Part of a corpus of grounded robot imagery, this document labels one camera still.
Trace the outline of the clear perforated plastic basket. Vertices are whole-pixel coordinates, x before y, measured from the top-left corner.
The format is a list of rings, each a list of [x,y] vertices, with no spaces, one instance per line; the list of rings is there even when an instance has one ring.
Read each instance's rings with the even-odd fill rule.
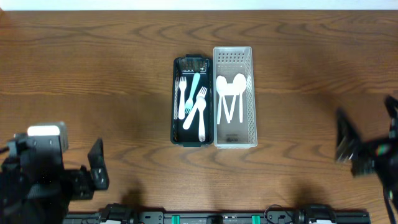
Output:
[[[213,49],[214,144],[218,149],[257,146],[251,47]]]

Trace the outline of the white thick-handled spoon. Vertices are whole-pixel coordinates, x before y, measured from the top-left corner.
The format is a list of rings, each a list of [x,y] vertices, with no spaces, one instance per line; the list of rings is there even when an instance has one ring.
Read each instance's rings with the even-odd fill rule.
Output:
[[[197,108],[199,112],[199,127],[198,127],[198,139],[200,142],[205,141],[205,122],[203,117],[203,112],[206,108],[206,101],[204,97],[200,96],[197,99]]]

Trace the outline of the white thick-handled fork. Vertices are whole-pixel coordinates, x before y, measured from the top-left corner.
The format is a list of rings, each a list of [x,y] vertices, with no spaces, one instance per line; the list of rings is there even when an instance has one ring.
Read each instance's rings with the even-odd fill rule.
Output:
[[[179,90],[180,90],[180,101],[178,106],[178,119],[183,120],[185,118],[185,90],[187,87],[187,78],[180,77],[179,79]]]

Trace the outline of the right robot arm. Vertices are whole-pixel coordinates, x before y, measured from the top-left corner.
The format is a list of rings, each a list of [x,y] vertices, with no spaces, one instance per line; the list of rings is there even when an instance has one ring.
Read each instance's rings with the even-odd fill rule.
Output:
[[[396,223],[393,209],[397,209],[397,99],[388,95],[384,104],[391,119],[389,134],[369,141],[363,141],[345,111],[337,109],[335,160],[350,160],[354,177],[378,176],[389,220]]]

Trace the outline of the white plastic spoon lowest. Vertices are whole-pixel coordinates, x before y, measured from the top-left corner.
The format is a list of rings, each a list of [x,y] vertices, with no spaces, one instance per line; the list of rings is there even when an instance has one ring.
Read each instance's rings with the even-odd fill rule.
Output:
[[[235,108],[235,104],[236,104],[236,97],[237,97],[237,94],[234,94],[231,104],[229,106],[226,102],[226,97],[224,97],[224,113],[226,115],[227,123],[230,123],[233,118],[234,108]]]

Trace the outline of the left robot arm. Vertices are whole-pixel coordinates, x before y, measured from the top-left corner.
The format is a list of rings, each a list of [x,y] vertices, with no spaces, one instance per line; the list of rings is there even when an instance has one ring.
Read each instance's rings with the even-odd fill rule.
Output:
[[[103,140],[88,153],[89,166],[66,169],[68,133],[63,121],[39,123],[17,133],[1,152],[1,223],[61,223],[74,200],[107,190]]]

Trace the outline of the teal green fork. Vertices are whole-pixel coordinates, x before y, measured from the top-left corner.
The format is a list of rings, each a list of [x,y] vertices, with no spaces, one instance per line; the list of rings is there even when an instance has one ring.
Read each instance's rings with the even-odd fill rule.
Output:
[[[188,100],[185,103],[185,113],[186,114],[189,114],[189,112],[191,112],[191,110],[193,108],[193,96],[194,96],[194,93],[196,92],[199,80],[200,80],[200,73],[196,72],[192,79],[192,85],[191,85]]]

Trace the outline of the pale green fork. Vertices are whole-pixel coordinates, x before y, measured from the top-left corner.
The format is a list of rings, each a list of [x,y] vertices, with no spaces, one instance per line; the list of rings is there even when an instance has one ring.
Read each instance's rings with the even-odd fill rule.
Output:
[[[193,109],[191,110],[191,112],[189,112],[186,120],[183,123],[183,129],[190,128],[191,123],[193,121],[193,118],[194,118],[197,110],[200,110],[200,111],[204,110],[204,108],[206,106],[206,100],[205,100],[206,93],[207,93],[207,88],[204,86],[201,87],[200,91],[197,94],[196,102],[193,105]]]

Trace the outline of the white plastic spoon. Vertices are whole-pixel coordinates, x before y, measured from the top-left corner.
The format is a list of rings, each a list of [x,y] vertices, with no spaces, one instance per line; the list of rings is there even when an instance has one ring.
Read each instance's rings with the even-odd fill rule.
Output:
[[[234,78],[235,90],[239,93],[239,122],[243,122],[243,93],[246,90],[246,78],[242,73],[238,73]]]
[[[219,92],[218,92],[218,96],[219,96],[219,99],[218,99],[218,107],[217,107],[217,124],[220,124],[220,122],[221,122],[221,109],[222,109],[223,96]]]

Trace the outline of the white plastic spoon angled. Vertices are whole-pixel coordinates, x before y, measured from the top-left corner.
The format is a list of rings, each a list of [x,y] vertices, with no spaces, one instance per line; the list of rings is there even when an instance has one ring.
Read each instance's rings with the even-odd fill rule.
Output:
[[[223,96],[222,105],[224,106],[224,97],[225,96],[233,96],[231,92],[231,83],[227,83],[226,78],[224,76],[218,76],[216,78],[216,91],[217,93],[221,93]]]

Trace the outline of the dark green plastic basket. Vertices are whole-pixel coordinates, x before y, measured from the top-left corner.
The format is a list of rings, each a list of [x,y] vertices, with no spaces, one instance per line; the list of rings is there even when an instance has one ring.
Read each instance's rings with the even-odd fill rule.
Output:
[[[210,145],[213,131],[213,65],[210,58],[174,60],[170,141],[184,147]]]

